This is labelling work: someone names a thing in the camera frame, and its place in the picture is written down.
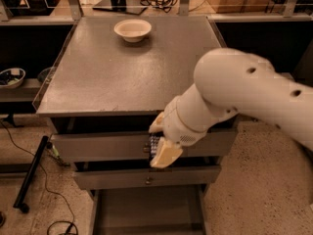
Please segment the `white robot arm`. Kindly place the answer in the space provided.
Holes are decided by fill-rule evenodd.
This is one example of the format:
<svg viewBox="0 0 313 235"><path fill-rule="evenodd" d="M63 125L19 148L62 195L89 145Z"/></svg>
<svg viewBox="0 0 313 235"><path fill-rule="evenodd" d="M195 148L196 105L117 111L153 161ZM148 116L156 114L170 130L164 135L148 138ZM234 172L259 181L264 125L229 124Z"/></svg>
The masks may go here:
<svg viewBox="0 0 313 235"><path fill-rule="evenodd" d="M149 131L163 136L150 166L172 165L213 125L237 114L276 126L313 150L313 88L276 73L262 57L219 48L199 59L193 85L151 124Z"/></svg>

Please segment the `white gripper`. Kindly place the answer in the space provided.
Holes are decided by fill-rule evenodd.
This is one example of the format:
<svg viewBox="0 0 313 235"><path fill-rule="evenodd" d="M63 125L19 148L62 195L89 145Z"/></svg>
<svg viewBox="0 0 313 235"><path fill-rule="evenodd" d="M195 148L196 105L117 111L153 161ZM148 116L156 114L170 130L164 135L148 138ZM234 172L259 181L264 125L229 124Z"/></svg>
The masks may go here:
<svg viewBox="0 0 313 235"><path fill-rule="evenodd" d="M179 118L178 99L176 96L149 127L150 133L163 132L165 137L159 154L161 168L172 165L182 155L181 146L193 146L206 135L205 132L195 132Z"/></svg>

